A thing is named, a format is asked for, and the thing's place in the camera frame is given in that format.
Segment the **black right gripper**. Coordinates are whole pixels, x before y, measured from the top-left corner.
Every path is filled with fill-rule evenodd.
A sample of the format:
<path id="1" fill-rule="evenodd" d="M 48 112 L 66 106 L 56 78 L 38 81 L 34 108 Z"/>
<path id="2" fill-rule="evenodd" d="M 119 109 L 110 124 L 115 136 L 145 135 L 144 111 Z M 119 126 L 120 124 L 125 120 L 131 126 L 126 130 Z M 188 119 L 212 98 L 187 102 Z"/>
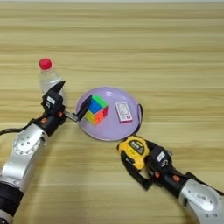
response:
<path id="1" fill-rule="evenodd" d="M 150 150 L 158 147 L 156 143 L 146 140 L 146 144 Z M 121 160 L 129 175 L 135 179 L 144 190 L 148 190 L 153 184 L 163 186 L 167 190 L 181 190 L 187 181 L 187 177 L 177 171 L 172 164 L 164 167 L 148 163 L 146 165 L 149 178 L 145 178 L 140 174 L 140 170 L 134 165 L 135 160 L 127 155 L 123 150 L 121 152 Z"/>

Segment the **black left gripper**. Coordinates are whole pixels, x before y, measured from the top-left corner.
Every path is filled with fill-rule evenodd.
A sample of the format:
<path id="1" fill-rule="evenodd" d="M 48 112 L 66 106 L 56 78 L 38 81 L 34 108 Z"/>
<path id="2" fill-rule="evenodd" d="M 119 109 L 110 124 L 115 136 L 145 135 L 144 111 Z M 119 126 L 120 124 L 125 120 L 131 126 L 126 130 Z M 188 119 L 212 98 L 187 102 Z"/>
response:
<path id="1" fill-rule="evenodd" d="M 66 82 L 64 80 L 58 82 L 54 86 L 50 88 L 50 91 L 53 91 L 55 93 L 59 93 L 60 90 L 63 88 L 64 84 Z M 46 124 L 50 121 L 50 119 L 56 119 L 59 121 L 60 124 L 62 124 L 67 118 L 74 122 L 80 121 L 83 116 L 87 113 L 89 105 L 91 103 L 92 96 L 90 95 L 81 105 L 80 110 L 77 114 L 72 114 L 66 110 L 66 107 L 60 103 L 60 104 L 52 104 L 49 101 L 43 102 L 42 106 L 44 108 L 44 114 L 43 118 L 41 119 L 41 122 L 43 124 Z"/>

